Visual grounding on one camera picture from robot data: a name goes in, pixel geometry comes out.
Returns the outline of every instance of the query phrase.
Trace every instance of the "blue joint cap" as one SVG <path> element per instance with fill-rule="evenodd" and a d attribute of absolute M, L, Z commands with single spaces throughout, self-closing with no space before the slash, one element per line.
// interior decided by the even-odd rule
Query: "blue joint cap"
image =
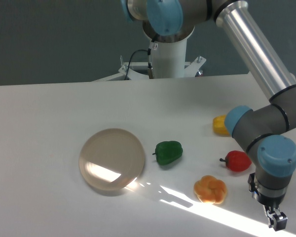
<path fill-rule="evenodd" d="M 120 2 L 122 4 L 123 12 L 124 12 L 127 22 L 133 22 L 133 19 L 131 18 L 129 11 L 128 11 L 127 0 L 120 0 Z"/>
<path fill-rule="evenodd" d="M 233 110 L 231 110 L 226 118 L 225 118 L 225 127 L 227 128 L 230 135 L 232 135 L 232 132 L 237 124 L 237 122 L 241 119 L 241 117 L 249 110 L 252 110 L 248 106 L 241 105 Z"/>
<path fill-rule="evenodd" d="M 258 161 L 272 176 L 291 176 L 296 169 L 296 144 L 282 135 L 266 137 L 258 147 Z"/>
<path fill-rule="evenodd" d="M 183 24 L 179 0 L 147 0 L 147 16 L 153 29 L 161 36 L 176 34 Z"/>

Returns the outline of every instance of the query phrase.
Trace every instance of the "aluminum arm tube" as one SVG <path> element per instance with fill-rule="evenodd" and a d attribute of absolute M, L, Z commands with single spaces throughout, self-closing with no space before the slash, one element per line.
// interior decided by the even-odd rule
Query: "aluminum arm tube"
<path fill-rule="evenodd" d="M 246 1 L 228 5 L 216 19 L 246 63 L 266 97 L 270 100 L 290 86 L 295 79 L 278 57 L 252 16 Z"/>

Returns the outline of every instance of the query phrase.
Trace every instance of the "white table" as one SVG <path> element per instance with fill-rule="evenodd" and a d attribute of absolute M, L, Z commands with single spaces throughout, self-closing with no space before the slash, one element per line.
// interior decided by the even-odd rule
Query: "white table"
<path fill-rule="evenodd" d="M 281 204 L 287 228 L 275 233 L 248 191 L 254 166 L 227 170 L 219 158 L 240 147 L 212 132 L 214 117 L 267 104 L 250 75 L 2 86 L 0 237 L 296 234 L 296 171 Z M 86 184 L 78 157 L 89 137 L 112 127 L 139 138 L 146 163 L 133 192 L 104 196 Z M 296 129 L 285 136 L 296 143 Z M 184 155 L 163 169 L 152 153 L 168 140 L 181 142 Z M 204 175 L 226 183 L 222 205 L 194 195 Z"/>

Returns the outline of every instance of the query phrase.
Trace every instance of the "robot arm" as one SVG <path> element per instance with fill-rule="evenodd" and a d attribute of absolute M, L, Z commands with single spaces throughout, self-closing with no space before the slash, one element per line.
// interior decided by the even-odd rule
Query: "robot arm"
<path fill-rule="evenodd" d="M 162 36 L 213 19 L 222 27 L 270 101 L 257 111 L 240 106 L 226 117 L 232 137 L 256 165 L 249 190 L 274 230 L 286 226 L 279 211 L 296 168 L 296 145 L 280 134 L 296 128 L 296 81 L 249 12 L 244 0 L 122 0 L 131 19 L 148 20 Z"/>

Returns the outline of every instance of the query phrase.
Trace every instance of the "black cable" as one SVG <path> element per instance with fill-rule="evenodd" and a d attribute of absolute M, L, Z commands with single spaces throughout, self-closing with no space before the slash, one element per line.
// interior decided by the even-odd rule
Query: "black cable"
<path fill-rule="evenodd" d="M 130 63 L 131 63 L 131 61 L 132 61 L 132 59 L 133 59 L 133 56 L 134 56 L 135 53 L 137 53 L 137 52 L 146 52 L 146 53 L 148 53 L 148 50 L 145 50 L 145 49 L 138 49 L 138 50 L 136 50 L 135 52 L 133 52 L 133 54 L 132 54 L 132 56 L 130 56 L 130 59 L 129 59 L 129 62 L 128 62 L 128 67 L 127 67 L 127 70 L 126 70 L 126 75 L 125 75 L 124 80 L 127 80 L 127 75 L 128 75 L 128 71 L 129 71 Z"/>

